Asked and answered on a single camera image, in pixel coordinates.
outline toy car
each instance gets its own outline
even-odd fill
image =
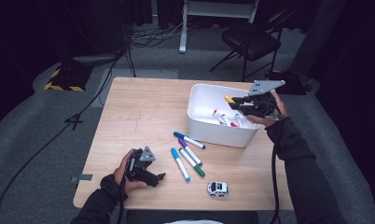
[[[225,182],[211,182],[208,184],[208,194],[212,197],[225,197],[228,195],[228,184]]]

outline white desk frame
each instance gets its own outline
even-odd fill
[[[186,53],[187,51],[188,15],[244,18],[248,19],[249,22],[252,22],[257,11],[257,3],[258,0],[256,0],[254,4],[196,2],[185,0],[179,53]]]

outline person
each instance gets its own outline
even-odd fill
[[[294,125],[292,119],[287,116],[285,104],[281,101],[279,95],[275,91],[271,91],[278,105],[279,110],[283,115],[284,119],[266,119],[255,116],[246,116],[251,122],[262,124],[265,126],[267,135],[270,140],[274,143],[278,134],[278,147],[276,148],[276,155],[282,161],[285,161],[285,172],[287,178],[287,185],[289,188],[289,194],[295,210],[295,215],[298,224],[306,223],[347,223],[341,215],[339,205],[336,197],[330,187],[326,177],[315,162],[315,155],[309,150],[308,144],[303,139],[301,132]],[[119,188],[124,191],[124,199],[127,200],[127,193],[131,190],[140,189],[146,187],[146,183],[140,181],[130,181],[125,178],[125,185],[120,186],[122,183],[122,177],[128,161],[128,158],[132,154],[130,150],[120,163],[119,168],[115,170],[112,175],[104,177],[101,182],[101,188],[95,190],[88,198],[79,214],[73,219],[71,223],[109,223],[110,215],[115,209],[117,201],[119,199],[118,193]],[[133,211],[136,213],[133,217],[137,216],[140,212],[145,211]],[[150,214],[164,213],[167,211],[149,211]],[[195,212],[185,212],[187,214],[194,214]],[[184,218],[183,215],[177,214],[177,217],[181,217],[185,220],[191,218]],[[233,220],[230,223],[253,223],[254,218],[257,217],[252,213],[241,213],[241,216],[246,218],[246,222],[236,222],[235,218],[238,216],[232,216]],[[152,220],[148,220],[147,223],[155,223]],[[202,222],[202,223],[221,223],[221,222]]]

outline black sleeve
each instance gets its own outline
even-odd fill
[[[124,194],[124,200],[126,200],[128,196],[124,188],[115,182],[113,175],[104,177],[101,181],[101,188],[91,194],[71,223],[109,223],[110,215],[119,199],[119,191]]]
[[[346,223],[315,155],[292,119],[277,121],[266,130],[272,142],[279,131],[276,153],[285,161],[287,185],[298,223]]]

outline white plastic bin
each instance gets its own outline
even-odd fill
[[[187,136],[197,141],[213,143],[229,147],[246,147],[260,128],[252,124],[243,114],[232,110],[225,101],[226,95],[230,97],[244,97],[246,90],[234,89],[223,86],[196,84],[191,89],[187,106],[188,131]],[[226,117],[237,124],[235,115],[240,114],[243,127],[229,127],[219,124],[213,117],[214,110],[225,114]]]

